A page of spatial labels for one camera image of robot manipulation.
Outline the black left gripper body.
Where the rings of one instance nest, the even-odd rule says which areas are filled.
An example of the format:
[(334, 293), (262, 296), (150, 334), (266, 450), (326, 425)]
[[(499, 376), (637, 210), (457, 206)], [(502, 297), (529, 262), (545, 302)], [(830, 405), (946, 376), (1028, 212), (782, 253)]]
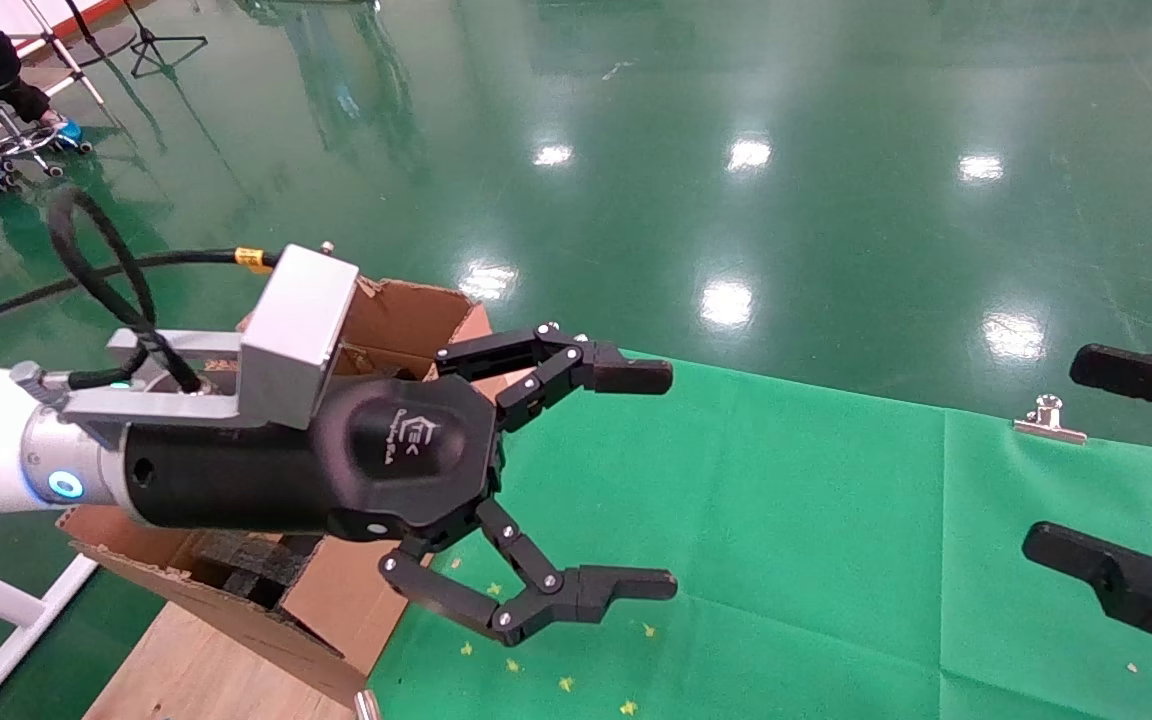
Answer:
[(500, 486), (493, 401), (467, 379), (339, 382), (305, 430), (132, 425), (128, 509), (152, 526), (450, 546)]

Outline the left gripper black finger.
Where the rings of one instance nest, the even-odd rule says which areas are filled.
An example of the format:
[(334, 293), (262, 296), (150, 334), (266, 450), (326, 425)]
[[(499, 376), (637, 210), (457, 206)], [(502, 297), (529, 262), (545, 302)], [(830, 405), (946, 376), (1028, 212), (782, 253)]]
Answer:
[(495, 395), (495, 424), (516, 432), (576, 389), (604, 395), (666, 395), (673, 378), (668, 361), (631, 359), (608, 342), (575, 338), (544, 323), (535, 328), (486, 334), (435, 351), (440, 376), (467, 382), (520, 372)]
[(476, 507), (482, 530), (516, 577), (522, 591), (499, 602), (488, 593), (444, 577), (422, 562), (429, 544), (406, 537), (379, 562), (394, 592), (472, 632), (515, 647), (553, 623), (598, 624), (617, 600), (672, 600), (675, 575), (664, 569), (582, 564), (558, 570), (493, 498)]

